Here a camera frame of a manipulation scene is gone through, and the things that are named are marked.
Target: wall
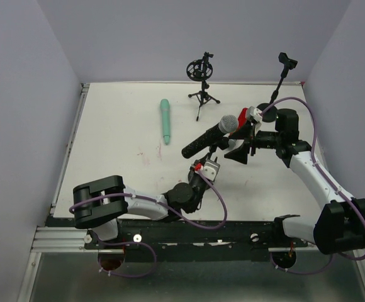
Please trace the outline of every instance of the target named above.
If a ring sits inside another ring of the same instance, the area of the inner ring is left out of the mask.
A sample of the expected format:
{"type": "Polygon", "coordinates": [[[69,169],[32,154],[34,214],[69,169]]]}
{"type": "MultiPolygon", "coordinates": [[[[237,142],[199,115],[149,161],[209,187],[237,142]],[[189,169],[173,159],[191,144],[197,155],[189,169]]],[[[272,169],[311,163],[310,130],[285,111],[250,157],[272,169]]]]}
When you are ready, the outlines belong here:
{"type": "Polygon", "coordinates": [[[212,81],[277,81],[279,52],[304,81],[349,0],[38,0],[84,82],[188,81],[215,54],[212,81]]]}
{"type": "Polygon", "coordinates": [[[0,0],[0,301],[17,299],[79,91],[38,3],[0,0]]]}
{"type": "Polygon", "coordinates": [[[365,198],[365,1],[353,0],[305,85],[332,174],[365,198]]]}

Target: tripod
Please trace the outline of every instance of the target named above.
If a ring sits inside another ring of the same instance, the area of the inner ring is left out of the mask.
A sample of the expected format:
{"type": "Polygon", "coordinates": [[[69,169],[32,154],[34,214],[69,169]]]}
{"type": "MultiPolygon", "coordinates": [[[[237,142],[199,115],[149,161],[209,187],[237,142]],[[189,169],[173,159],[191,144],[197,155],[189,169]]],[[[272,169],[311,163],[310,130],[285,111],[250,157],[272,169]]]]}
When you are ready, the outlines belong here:
{"type": "Polygon", "coordinates": [[[215,99],[213,96],[208,94],[205,89],[208,89],[209,85],[206,83],[206,81],[202,81],[201,90],[194,94],[188,94],[188,97],[191,98],[193,96],[196,96],[196,98],[199,101],[199,107],[198,107],[198,114],[196,116],[196,121],[199,120],[199,112],[201,111],[201,107],[205,105],[209,101],[215,101],[216,104],[220,104],[220,101],[218,99],[215,99]]]}
{"type": "Polygon", "coordinates": [[[212,76],[213,67],[209,63],[209,58],[213,58],[213,55],[205,52],[203,54],[202,59],[192,61],[187,66],[187,76],[196,82],[202,82],[201,90],[194,94],[188,94],[188,97],[191,98],[196,96],[199,101],[198,114],[196,116],[196,121],[199,120],[199,112],[201,111],[201,107],[208,103],[209,101],[215,101],[216,104],[220,104],[220,101],[215,99],[213,96],[206,92],[206,89],[209,88],[209,84],[206,83],[206,80],[212,76]]]}

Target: gray floor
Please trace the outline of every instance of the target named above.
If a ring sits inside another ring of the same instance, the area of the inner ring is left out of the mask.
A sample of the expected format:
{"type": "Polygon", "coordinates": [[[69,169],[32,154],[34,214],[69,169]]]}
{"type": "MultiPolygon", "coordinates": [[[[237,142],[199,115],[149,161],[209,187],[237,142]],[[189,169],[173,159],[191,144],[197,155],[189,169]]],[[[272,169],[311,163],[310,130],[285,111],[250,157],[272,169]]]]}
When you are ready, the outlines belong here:
{"type": "MultiPolygon", "coordinates": [[[[318,252],[298,254],[296,269],[322,266],[318,252]]],[[[147,264],[126,264],[124,272],[143,271],[147,264]]],[[[45,254],[33,289],[36,302],[114,301],[365,301],[353,262],[336,257],[330,269],[316,276],[293,276],[270,263],[161,263],[143,279],[108,277],[98,272],[91,254],[45,254]]]]}

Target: white board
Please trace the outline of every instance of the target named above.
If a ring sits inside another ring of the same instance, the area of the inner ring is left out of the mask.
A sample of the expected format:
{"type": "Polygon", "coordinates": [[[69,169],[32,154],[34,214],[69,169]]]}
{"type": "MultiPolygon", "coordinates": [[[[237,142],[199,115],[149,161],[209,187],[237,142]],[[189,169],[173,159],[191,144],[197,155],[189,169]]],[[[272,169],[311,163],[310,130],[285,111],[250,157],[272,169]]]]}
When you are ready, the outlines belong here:
{"type": "MultiPolygon", "coordinates": [[[[220,121],[223,115],[238,116],[242,108],[269,102],[275,86],[212,84],[208,92],[222,103],[209,102],[201,109],[199,121],[196,98],[200,84],[103,83],[91,84],[54,217],[72,217],[74,187],[111,175],[123,176],[128,186],[150,194],[160,194],[179,181],[187,181],[194,159],[184,159],[181,149],[220,121]],[[171,143],[162,139],[160,100],[171,105],[171,143]]],[[[279,97],[304,99],[301,86],[283,86],[279,97]]],[[[307,109],[296,101],[278,108],[293,108],[300,117],[300,138],[312,142],[312,123],[307,109]]],[[[273,131],[274,123],[261,130],[273,131]]],[[[272,220],[286,214],[317,217],[317,202],[302,181],[273,150],[257,150],[247,165],[224,159],[218,150],[221,169],[215,186],[228,208],[229,220],[272,220]]],[[[216,195],[208,190],[202,208],[191,219],[220,220],[223,210],[216,195]]]]}

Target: teal tube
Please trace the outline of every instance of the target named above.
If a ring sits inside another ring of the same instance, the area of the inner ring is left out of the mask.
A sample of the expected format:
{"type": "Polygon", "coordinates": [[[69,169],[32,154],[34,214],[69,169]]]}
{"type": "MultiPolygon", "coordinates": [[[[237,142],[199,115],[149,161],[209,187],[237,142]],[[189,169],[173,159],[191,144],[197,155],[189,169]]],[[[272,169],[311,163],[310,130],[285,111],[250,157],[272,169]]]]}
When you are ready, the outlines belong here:
{"type": "Polygon", "coordinates": [[[170,143],[170,104],[167,99],[162,99],[160,102],[160,110],[162,111],[162,126],[164,143],[170,143]]]}

